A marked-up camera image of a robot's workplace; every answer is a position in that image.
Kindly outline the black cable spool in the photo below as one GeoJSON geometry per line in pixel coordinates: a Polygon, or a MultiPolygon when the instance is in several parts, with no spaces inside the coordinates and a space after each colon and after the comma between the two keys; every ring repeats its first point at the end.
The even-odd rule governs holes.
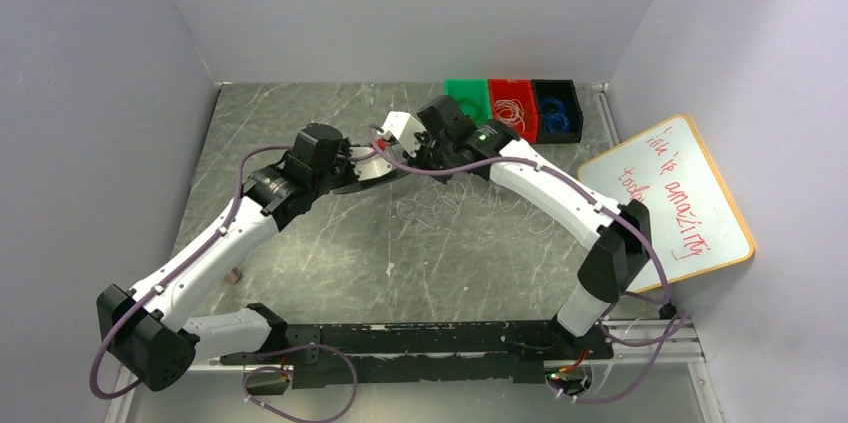
{"type": "Polygon", "coordinates": [[[373,148],[351,146],[342,156],[342,173],[334,194],[352,194],[392,183],[407,176],[382,158],[373,148]]]}

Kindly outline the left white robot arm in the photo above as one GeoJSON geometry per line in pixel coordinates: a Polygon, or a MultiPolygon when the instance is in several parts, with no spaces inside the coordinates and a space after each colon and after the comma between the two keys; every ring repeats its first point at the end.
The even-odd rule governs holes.
{"type": "Polygon", "coordinates": [[[271,145],[250,157],[280,152],[252,172],[240,165],[230,201],[209,226],[154,273],[128,289],[107,287],[96,300],[101,342],[88,383],[103,400],[121,396],[99,385],[111,355],[134,376],[130,389],[160,391],[196,362],[235,353],[267,354],[287,345],[287,322],[261,303],[234,313],[194,312],[217,282],[253,250],[281,233],[324,195],[358,192],[392,170],[374,149],[354,146],[336,128],[311,123],[292,145],[271,145]]]}

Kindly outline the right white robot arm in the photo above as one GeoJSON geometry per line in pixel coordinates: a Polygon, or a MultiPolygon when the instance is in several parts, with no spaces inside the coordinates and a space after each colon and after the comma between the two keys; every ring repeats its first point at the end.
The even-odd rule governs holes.
{"type": "Polygon", "coordinates": [[[450,96],[441,95],[415,115],[420,126],[398,136],[412,142],[414,167],[474,173],[518,194],[551,216],[587,249],[578,282],[554,320],[574,337],[586,335],[651,261],[647,207],[623,204],[589,189],[542,157],[504,123],[477,125],[450,96]]]}

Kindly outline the green plastic bin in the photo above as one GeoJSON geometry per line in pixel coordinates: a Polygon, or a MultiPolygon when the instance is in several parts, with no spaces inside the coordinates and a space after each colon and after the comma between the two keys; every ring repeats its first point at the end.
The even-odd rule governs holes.
{"type": "Polygon", "coordinates": [[[482,125],[492,118],[486,79],[445,79],[443,88],[444,93],[451,96],[476,125],[482,125]]]}

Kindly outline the red plastic bin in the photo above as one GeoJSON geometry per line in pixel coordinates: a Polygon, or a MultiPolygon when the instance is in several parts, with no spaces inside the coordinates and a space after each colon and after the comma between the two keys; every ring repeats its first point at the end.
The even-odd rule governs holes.
{"type": "Polygon", "coordinates": [[[487,84],[492,116],[524,140],[536,143],[540,117],[531,81],[489,79],[487,84]]]}

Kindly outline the black plastic bin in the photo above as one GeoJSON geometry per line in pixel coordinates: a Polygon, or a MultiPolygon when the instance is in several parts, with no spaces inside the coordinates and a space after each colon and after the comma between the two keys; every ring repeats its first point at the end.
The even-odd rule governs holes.
{"type": "Polygon", "coordinates": [[[539,144],[572,144],[582,139],[583,112],[573,80],[532,79],[540,128],[539,144]]]}

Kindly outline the pink capped small bottle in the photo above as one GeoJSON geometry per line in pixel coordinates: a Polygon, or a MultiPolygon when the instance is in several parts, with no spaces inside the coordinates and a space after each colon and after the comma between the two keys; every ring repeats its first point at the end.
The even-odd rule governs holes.
{"type": "Polygon", "coordinates": [[[239,268],[230,269],[222,278],[222,281],[227,285],[235,285],[242,279],[242,272],[239,268]]]}

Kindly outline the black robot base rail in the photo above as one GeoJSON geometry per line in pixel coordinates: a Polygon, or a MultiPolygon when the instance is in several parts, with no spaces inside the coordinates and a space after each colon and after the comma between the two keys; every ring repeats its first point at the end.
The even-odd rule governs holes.
{"type": "Polygon", "coordinates": [[[542,384],[555,369],[610,360],[614,351],[598,328],[575,337],[549,320],[291,324],[283,342],[290,355],[231,353],[225,366],[283,363],[296,389],[346,384],[506,379],[542,384]]]}

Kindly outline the whiteboard with wooden frame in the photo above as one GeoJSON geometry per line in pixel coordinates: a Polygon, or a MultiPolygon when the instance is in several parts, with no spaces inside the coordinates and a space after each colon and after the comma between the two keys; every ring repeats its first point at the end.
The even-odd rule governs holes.
{"type": "Polygon", "coordinates": [[[675,283],[749,260],[755,243],[685,115],[675,115],[582,164],[584,185],[649,210],[652,245],[675,283]]]}

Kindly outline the aluminium extrusion frame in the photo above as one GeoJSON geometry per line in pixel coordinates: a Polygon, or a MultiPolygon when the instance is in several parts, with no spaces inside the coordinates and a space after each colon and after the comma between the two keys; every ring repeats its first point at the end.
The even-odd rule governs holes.
{"type": "MultiPolygon", "coordinates": [[[[692,380],[704,420],[723,421],[724,416],[706,370],[700,339],[688,318],[606,320],[593,328],[600,329],[606,342],[611,344],[613,358],[576,362],[555,369],[542,384],[547,385],[557,398],[584,404],[626,400],[642,387],[656,366],[683,365],[692,380]]],[[[293,351],[287,348],[268,354],[274,357],[290,355],[293,351]]],[[[233,373],[241,376],[247,399],[255,404],[260,404],[264,395],[282,395],[296,389],[293,386],[293,369],[289,365],[225,366],[220,362],[221,357],[192,364],[180,379],[167,388],[187,380],[191,375],[233,373]]]]}

